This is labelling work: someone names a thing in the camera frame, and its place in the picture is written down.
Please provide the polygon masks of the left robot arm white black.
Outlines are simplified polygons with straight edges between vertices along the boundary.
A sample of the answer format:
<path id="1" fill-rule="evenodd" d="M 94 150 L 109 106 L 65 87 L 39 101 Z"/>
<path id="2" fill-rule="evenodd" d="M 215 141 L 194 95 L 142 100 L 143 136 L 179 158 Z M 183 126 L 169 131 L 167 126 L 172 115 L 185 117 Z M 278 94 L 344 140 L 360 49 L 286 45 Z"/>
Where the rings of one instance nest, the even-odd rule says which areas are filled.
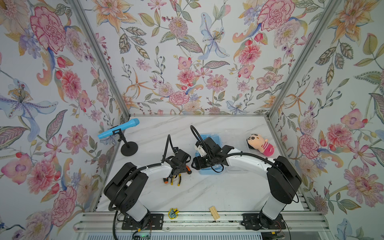
<path id="1" fill-rule="evenodd" d="M 188 173 L 187 163 L 190 160 L 189 154 L 178 150 L 174 156 L 160 163 L 143 167 L 126 163 L 104 189 L 104 195 L 110 200 L 109 211 L 118 211 L 136 223 L 146 222 L 150 211 L 139 201 L 146 183 Z"/>

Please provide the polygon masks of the blue plastic tool box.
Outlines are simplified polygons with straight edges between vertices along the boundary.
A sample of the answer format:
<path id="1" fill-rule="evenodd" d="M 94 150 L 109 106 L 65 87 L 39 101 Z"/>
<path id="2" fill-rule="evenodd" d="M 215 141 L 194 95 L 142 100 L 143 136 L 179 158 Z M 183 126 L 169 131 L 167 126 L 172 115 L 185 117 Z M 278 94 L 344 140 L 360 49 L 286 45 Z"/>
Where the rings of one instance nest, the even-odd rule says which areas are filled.
<path id="1" fill-rule="evenodd" d="M 224 172 L 227 165 L 220 157 L 225 153 L 225 146 L 232 146 L 243 152 L 250 151 L 244 140 L 235 139 L 229 133 L 202 134 L 195 144 L 192 167 L 201 175 L 218 175 Z"/>

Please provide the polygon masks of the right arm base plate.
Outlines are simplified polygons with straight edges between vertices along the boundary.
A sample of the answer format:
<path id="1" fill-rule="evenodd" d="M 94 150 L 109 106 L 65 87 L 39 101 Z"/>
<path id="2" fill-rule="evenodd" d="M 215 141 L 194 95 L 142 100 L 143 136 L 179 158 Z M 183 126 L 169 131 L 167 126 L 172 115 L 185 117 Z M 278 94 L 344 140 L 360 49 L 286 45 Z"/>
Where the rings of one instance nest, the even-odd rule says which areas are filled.
<path id="1" fill-rule="evenodd" d="M 243 214 L 241 225 L 246 230 L 285 230 L 287 228 L 282 214 L 278 214 L 274 220 L 269 219 L 262 213 Z"/>

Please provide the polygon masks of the yellow black pliers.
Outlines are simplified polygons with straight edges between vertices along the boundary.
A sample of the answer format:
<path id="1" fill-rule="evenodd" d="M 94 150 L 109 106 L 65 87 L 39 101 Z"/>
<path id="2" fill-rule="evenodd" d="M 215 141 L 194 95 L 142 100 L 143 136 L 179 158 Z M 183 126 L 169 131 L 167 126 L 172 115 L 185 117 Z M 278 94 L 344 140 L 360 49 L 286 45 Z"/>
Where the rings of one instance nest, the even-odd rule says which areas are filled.
<path id="1" fill-rule="evenodd" d="M 171 177 L 171 185 L 177 185 L 178 187 L 181 185 L 182 182 L 182 175 L 178 174 L 177 176 Z"/>

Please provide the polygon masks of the orange handled screwdriver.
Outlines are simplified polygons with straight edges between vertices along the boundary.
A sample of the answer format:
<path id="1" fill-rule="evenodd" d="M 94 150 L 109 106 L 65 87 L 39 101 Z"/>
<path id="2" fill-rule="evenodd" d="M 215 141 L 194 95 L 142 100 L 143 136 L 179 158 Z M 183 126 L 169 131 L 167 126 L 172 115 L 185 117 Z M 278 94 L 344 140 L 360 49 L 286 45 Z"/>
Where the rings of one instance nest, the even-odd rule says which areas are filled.
<path id="1" fill-rule="evenodd" d="M 190 175 L 192 173 L 191 169 L 189 168 L 189 166 L 186 166 L 186 170 L 187 170 L 187 173 L 188 175 Z"/>

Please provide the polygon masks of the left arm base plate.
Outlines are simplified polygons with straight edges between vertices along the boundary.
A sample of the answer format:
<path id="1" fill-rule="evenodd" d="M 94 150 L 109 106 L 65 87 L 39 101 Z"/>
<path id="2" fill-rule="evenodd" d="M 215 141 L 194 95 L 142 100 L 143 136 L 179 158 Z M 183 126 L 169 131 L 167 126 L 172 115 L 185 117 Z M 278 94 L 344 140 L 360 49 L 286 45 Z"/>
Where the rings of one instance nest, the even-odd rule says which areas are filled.
<path id="1" fill-rule="evenodd" d="M 131 216 L 125 216 L 122 230 L 162 230 L 164 214 L 146 214 L 141 221 L 136 221 Z"/>

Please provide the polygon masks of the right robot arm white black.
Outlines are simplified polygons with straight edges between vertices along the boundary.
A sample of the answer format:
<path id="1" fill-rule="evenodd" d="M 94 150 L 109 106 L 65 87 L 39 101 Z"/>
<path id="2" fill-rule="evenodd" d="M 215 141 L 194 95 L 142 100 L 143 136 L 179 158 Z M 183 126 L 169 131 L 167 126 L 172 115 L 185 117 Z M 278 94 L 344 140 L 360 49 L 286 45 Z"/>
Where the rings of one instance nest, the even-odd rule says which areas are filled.
<path id="1" fill-rule="evenodd" d="M 212 138 L 198 140 L 195 143 L 195 150 L 199 153 L 192 163 L 192 168 L 195 170 L 212 168 L 216 165 L 238 167 L 267 179 L 270 194 L 259 213 L 259 218 L 262 220 L 276 220 L 285 206 L 294 201 L 302 184 L 302 178 L 282 156 L 270 161 L 232 146 L 220 147 Z"/>

